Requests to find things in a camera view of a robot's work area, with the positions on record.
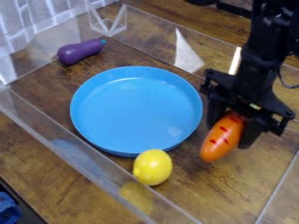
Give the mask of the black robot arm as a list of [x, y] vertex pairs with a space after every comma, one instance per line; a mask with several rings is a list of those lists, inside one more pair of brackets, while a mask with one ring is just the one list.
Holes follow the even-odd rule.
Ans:
[[232, 109], [246, 118], [238, 147], [249, 148], [265, 132], [282, 135], [296, 112], [280, 100], [273, 86], [281, 67], [299, 55], [299, 0], [254, 0], [252, 32], [234, 75], [209, 69], [201, 91], [209, 97], [208, 126]]

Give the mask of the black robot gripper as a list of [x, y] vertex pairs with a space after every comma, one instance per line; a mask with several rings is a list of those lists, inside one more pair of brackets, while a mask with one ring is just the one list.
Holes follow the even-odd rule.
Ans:
[[274, 92], [274, 82], [285, 58], [282, 53], [264, 55], [258, 49], [245, 45], [236, 75], [216, 69], [205, 72], [206, 81], [201, 91], [209, 97], [209, 129], [225, 116], [228, 109], [250, 116], [238, 143], [242, 150], [252, 147], [264, 132], [281, 136], [286, 125], [296, 118], [296, 112]]

